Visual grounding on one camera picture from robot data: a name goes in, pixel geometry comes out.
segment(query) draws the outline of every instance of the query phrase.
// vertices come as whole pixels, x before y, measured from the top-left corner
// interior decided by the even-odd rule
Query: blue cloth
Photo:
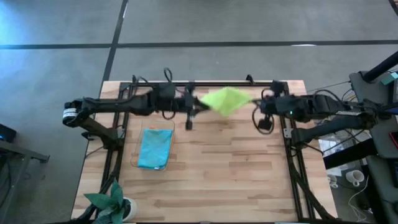
[[[138,167],[161,170],[166,167],[172,144],[173,130],[144,129]]]

